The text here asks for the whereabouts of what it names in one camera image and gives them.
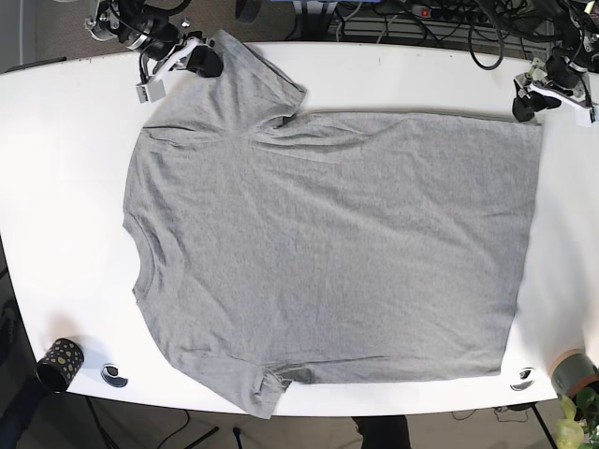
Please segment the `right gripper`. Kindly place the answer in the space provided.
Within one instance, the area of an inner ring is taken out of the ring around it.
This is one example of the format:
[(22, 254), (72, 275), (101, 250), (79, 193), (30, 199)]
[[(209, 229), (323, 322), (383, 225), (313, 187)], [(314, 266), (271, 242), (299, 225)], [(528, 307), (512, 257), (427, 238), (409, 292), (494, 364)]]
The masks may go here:
[(140, 103), (154, 103), (166, 96), (162, 80), (152, 81), (165, 68), (186, 70), (202, 78), (218, 78), (224, 64), (214, 51), (214, 42), (201, 32), (185, 33), (170, 19), (190, 5), (181, 1), (176, 7), (155, 7), (145, 1), (91, 1), (84, 27), (101, 42), (118, 40), (139, 55), (136, 85)]

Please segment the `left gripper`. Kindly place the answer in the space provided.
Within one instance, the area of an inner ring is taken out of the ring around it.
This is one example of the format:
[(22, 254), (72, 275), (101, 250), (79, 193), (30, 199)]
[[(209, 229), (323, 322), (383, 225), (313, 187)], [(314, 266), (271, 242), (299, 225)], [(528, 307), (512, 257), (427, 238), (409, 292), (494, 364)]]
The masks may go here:
[(573, 48), (554, 47), (546, 61), (534, 58), (514, 78), (512, 114), (530, 122), (544, 109), (568, 106), (579, 126), (597, 122), (598, 102), (592, 99), (590, 74), (598, 73), (598, 34), (581, 29)]

